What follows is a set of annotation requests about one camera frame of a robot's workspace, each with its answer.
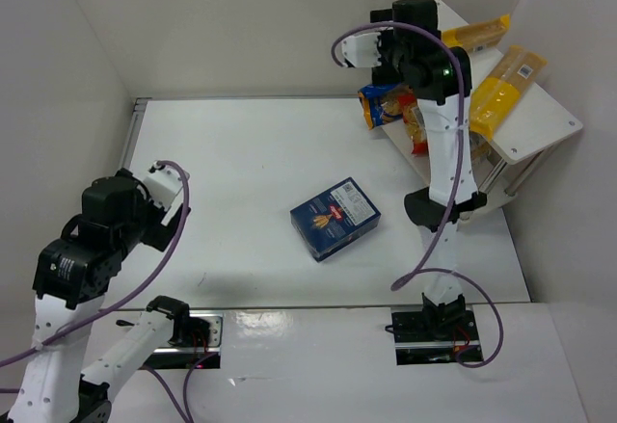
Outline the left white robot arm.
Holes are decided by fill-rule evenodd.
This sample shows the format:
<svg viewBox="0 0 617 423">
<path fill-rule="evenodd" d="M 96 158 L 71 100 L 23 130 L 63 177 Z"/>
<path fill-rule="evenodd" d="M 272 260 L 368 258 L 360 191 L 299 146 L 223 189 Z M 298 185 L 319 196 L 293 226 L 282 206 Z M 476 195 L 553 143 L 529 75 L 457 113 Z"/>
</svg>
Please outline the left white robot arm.
<svg viewBox="0 0 617 423">
<path fill-rule="evenodd" d="M 84 363 L 93 323 L 136 298 L 171 259 L 190 212 L 188 180 L 177 163 L 159 160 L 144 176 L 120 169 L 84 190 L 80 213 L 39 255 L 32 345 L 1 362 L 27 363 L 2 421 L 106 422 L 120 390 L 154 350 L 187 333 L 188 304 L 158 296 L 122 340 Z M 103 307 L 112 278 L 138 245 L 163 252 L 162 260 L 131 293 Z"/>
</svg>

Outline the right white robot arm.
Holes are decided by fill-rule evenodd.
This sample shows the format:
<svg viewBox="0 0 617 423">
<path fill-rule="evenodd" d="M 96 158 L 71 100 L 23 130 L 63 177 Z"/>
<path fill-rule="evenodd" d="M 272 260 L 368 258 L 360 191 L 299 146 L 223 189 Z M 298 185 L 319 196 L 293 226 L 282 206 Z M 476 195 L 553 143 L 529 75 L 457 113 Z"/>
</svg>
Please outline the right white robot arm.
<svg viewBox="0 0 617 423">
<path fill-rule="evenodd" d="M 398 279 L 399 290 L 426 275 L 421 317 L 410 332 L 436 340 L 455 337 L 466 302 L 455 272 L 458 221 L 462 213 L 486 204 L 472 172 L 469 144 L 471 64 L 466 50 L 443 43 L 435 0 L 397 0 L 387 11 L 371 13 L 394 26 L 380 36 L 378 52 L 390 74 L 409 86 L 427 136 L 430 182 L 404 198 L 410 220 L 424 232 L 426 254 Z"/>
</svg>

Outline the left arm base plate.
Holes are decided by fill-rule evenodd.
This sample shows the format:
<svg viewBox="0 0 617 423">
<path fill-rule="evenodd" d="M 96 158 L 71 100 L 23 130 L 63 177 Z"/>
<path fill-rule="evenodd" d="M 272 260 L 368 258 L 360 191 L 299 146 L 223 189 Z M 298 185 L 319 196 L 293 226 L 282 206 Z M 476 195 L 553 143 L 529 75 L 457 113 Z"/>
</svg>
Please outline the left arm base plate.
<svg viewBox="0 0 617 423">
<path fill-rule="evenodd" d="M 222 312 L 191 310 L 188 332 L 178 342 L 154 350 L 145 365 L 155 370 L 185 370 L 204 357 L 198 369 L 219 369 L 224 317 Z"/>
</svg>

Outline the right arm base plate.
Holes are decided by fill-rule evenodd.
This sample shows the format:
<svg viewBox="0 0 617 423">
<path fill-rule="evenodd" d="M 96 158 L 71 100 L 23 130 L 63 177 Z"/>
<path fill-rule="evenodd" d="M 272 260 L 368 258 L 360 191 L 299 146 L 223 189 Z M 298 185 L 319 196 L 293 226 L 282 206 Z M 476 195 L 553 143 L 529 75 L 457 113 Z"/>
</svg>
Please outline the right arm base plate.
<svg viewBox="0 0 617 423">
<path fill-rule="evenodd" d="M 429 330 L 419 307 L 394 309 L 384 327 L 394 341 L 396 364 L 429 365 L 484 360 L 475 316 L 468 309 L 461 320 L 438 332 Z"/>
</svg>

